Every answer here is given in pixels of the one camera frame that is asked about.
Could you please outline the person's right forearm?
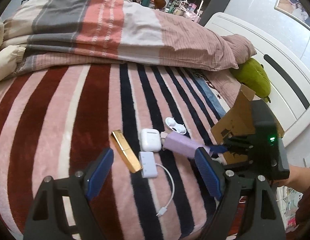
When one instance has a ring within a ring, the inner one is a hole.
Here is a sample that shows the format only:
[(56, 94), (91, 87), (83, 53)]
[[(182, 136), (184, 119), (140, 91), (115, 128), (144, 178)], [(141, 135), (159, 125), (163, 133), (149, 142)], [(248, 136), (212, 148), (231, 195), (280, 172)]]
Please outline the person's right forearm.
[(287, 186), (298, 192), (305, 193), (310, 187), (310, 168), (289, 165), (288, 179), (279, 180), (278, 186)]

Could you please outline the person's right hand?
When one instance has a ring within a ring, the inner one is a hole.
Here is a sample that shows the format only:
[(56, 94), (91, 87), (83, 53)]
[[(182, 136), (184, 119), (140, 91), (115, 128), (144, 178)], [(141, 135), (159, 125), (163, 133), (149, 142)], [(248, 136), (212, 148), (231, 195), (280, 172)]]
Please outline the person's right hand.
[(283, 180), (271, 180), (270, 181), (270, 187), (281, 187), (283, 186)]

